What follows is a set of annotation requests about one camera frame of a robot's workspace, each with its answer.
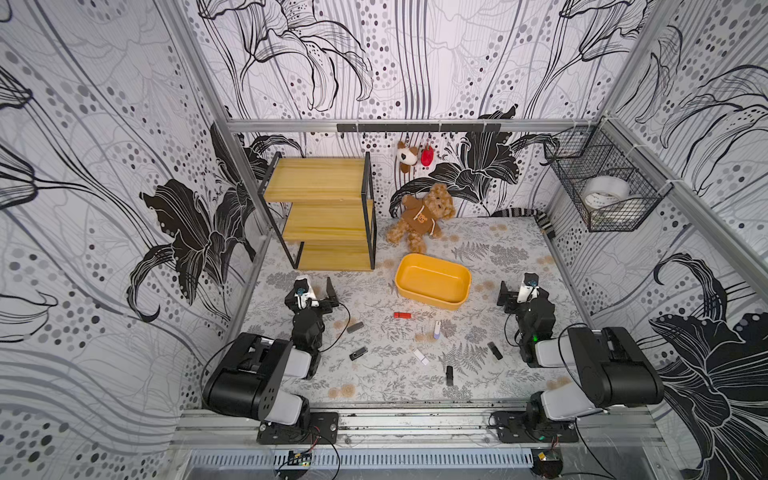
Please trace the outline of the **grey usb flash drive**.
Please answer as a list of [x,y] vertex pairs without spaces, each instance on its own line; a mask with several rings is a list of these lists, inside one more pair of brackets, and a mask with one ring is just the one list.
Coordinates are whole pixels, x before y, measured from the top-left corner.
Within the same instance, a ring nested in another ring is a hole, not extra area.
[[363,327],[364,327],[364,323],[363,322],[357,322],[357,323],[354,323],[354,324],[351,324],[350,326],[348,326],[346,328],[346,332],[347,333],[353,333],[353,332],[356,332],[356,331],[362,329]]

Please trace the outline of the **black silver swivel usb drive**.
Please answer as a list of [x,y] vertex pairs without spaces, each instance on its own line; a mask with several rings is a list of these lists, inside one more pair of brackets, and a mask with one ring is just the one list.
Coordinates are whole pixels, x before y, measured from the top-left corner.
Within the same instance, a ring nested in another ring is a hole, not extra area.
[[361,358],[361,357],[362,357],[363,355],[365,355],[367,352],[368,352],[368,349],[367,349],[366,347],[361,347],[361,348],[359,348],[359,349],[357,349],[357,350],[353,351],[353,352],[352,352],[352,353],[349,355],[349,359],[350,359],[351,361],[355,361],[355,360],[357,360],[357,359]]

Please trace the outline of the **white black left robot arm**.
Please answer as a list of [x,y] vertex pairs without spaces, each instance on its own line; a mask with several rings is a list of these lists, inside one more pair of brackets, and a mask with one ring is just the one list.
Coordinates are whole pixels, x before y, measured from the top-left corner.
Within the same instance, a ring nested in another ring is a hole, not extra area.
[[226,415],[289,427],[310,423],[309,401],[281,389],[284,378],[312,378],[323,348],[323,316],[340,306],[331,279],[318,297],[307,276],[300,275],[285,297],[293,313],[289,339],[241,333],[232,342],[202,389],[203,404]]

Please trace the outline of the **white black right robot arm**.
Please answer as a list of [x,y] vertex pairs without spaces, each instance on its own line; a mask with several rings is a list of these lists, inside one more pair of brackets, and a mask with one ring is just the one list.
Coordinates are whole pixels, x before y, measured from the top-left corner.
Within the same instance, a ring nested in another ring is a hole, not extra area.
[[555,334],[555,305],[536,274],[527,273],[516,290],[502,283],[497,305],[517,323],[516,334],[505,340],[522,361],[531,368],[562,368],[570,378],[562,387],[529,398],[521,420],[526,428],[569,426],[610,407],[663,400],[660,374],[625,328],[595,330],[579,322]]

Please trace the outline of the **yellow plastic storage box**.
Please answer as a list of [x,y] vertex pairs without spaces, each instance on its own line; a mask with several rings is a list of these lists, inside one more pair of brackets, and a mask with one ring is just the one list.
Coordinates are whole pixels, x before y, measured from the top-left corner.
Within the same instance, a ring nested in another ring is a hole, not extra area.
[[395,274],[402,297],[450,311],[467,301],[471,283],[467,267],[417,253],[405,255]]

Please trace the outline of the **small black connector box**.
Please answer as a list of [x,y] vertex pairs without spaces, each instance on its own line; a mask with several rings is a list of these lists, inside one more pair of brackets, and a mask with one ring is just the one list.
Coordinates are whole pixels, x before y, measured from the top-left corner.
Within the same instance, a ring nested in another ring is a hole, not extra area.
[[532,451],[531,472],[543,479],[556,479],[563,471],[563,459],[557,449],[536,449]]

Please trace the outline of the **striped black white plush tail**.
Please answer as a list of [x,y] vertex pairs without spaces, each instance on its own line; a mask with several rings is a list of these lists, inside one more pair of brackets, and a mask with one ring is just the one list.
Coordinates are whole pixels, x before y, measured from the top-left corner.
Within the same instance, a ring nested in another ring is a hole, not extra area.
[[556,237],[556,232],[549,215],[540,209],[510,207],[497,210],[491,214],[496,218],[532,218],[542,233],[550,240]]

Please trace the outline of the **brown teddy bear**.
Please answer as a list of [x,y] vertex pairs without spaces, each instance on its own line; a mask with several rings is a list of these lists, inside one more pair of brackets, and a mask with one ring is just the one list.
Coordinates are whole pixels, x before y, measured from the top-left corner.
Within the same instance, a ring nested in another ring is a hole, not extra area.
[[454,200],[443,183],[436,183],[423,198],[406,195],[402,200],[404,211],[398,222],[386,233],[386,240],[392,245],[405,241],[411,253],[426,254],[425,238],[440,238],[440,222],[454,218]]

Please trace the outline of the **small circuit board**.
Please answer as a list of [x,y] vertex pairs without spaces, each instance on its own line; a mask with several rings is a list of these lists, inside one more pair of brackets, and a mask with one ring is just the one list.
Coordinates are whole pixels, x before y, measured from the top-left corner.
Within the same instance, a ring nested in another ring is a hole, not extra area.
[[288,453],[287,459],[285,461],[284,468],[300,468],[300,469],[308,469],[313,460],[313,453],[309,451],[303,451],[303,452],[293,452],[290,451]]

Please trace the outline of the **hanging plush dog toy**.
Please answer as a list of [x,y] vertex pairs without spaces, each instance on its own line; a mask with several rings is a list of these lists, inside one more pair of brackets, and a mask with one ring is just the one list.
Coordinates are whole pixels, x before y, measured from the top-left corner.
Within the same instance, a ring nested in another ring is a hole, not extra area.
[[419,148],[409,146],[405,142],[399,141],[397,143],[396,158],[400,172],[408,174],[411,169],[418,164]]

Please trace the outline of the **hanging red plush toy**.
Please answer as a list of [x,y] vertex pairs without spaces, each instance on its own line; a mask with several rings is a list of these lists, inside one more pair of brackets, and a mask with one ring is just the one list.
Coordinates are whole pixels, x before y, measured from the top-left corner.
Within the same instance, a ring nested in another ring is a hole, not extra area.
[[421,150],[420,163],[424,168],[428,168],[434,162],[435,151],[431,146],[426,146]]

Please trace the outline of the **wooden shelf black frame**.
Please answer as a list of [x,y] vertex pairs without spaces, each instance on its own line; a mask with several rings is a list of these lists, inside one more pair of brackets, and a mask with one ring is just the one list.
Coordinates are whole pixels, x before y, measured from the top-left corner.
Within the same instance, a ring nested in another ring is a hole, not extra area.
[[258,200],[298,271],[372,271],[377,218],[370,155],[274,154]]

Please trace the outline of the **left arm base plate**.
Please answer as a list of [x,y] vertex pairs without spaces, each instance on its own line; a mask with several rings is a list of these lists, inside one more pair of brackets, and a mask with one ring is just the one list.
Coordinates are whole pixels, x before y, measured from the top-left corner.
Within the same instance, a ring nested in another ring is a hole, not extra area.
[[263,422],[259,427],[260,445],[334,445],[339,427],[338,412],[310,412],[293,425]]

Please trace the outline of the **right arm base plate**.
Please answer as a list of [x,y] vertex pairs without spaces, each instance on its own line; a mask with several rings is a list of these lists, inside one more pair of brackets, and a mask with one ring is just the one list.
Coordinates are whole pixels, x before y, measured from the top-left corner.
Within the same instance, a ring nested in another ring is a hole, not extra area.
[[496,411],[490,414],[488,426],[503,444],[541,443],[560,445],[578,443],[574,422],[531,419],[519,411]]

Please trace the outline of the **black hook rail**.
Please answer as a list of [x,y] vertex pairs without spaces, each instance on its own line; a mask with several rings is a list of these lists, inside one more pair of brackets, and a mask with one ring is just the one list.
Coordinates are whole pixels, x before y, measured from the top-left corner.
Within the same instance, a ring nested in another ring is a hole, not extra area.
[[337,123],[336,131],[339,133],[381,133],[381,132],[429,132],[429,133],[447,133],[447,132],[500,132],[500,123]]

